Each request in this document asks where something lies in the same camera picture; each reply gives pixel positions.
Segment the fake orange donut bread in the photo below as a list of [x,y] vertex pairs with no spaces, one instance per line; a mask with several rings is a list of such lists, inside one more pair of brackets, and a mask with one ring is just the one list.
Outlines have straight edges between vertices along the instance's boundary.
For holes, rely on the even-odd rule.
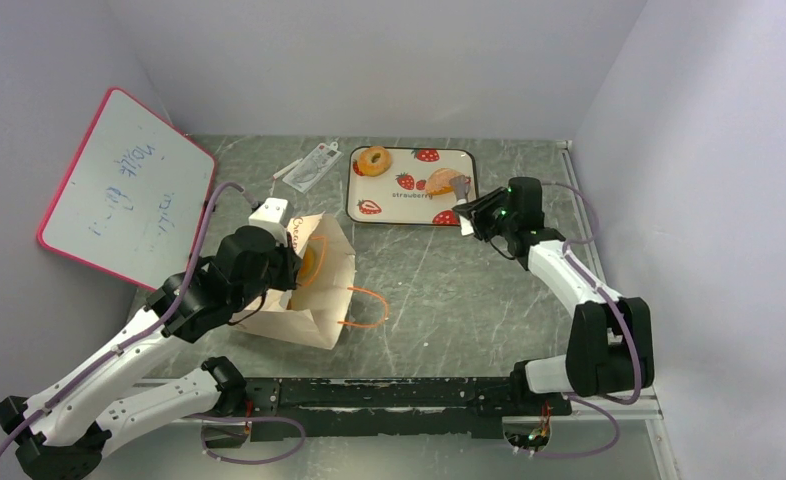
[[378,177],[386,173],[392,165],[390,152],[381,146],[363,150],[354,161],[354,171],[360,176]]

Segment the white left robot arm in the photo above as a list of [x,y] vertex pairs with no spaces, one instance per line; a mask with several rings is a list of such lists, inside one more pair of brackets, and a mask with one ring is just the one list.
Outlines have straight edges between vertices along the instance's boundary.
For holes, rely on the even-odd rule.
[[156,364],[272,290],[297,286],[301,259],[287,229],[254,221],[225,237],[217,253],[194,256],[166,279],[133,319],[63,379],[31,396],[0,402],[0,426],[31,479],[83,479],[119,447],[177,419],[228,417],[248,404],[247,382],[226,357],[143,394],[124,391]]

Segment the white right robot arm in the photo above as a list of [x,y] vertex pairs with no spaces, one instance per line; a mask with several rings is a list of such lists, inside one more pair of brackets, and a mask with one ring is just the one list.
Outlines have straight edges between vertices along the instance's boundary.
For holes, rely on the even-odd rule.
[[452,210],[463,235],[504,239],[502,255],[541,280],[571,317],[564,354],[516,366],[522,378],[508,389],[511,406],[531,414],[553,393],[636,402],[654,380],[650,308],[596,277],[573,252],[573,241],[547,226],[541,182],[514,177]]

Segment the beige paper bag orange handles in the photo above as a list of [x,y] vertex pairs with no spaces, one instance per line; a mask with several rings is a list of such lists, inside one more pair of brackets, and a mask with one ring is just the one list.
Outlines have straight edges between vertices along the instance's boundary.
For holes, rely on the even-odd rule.
[[[308,246],[320,253],[315,277],[295,290],[267,291],[235,314],[229,324],[241,333],[324,350],[335,347],[345,327],[374,329],[389,317],[388,301],[378,293],[354,283],[356,252],[336,218],[331,214],[295,217],[288,224],[292,246],[301,260]],[[383,315],[372,322],[347,319],[355,294],[367,295],[383,307]]]

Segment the metal kitchen tongs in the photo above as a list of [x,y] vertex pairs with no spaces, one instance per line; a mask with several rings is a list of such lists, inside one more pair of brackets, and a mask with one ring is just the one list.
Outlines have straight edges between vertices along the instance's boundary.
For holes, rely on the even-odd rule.
[[[449,180],[449,184],[452,187],[452,192],[456,198],[455,206],[467,203],[470,192],[470,178],[464,175],[458,175],[451,178]],[[456,216],[459,221],[461,235],[464,237],[472,236],[474,234],[474,229],[471,222],[458,213],[456,213]]]

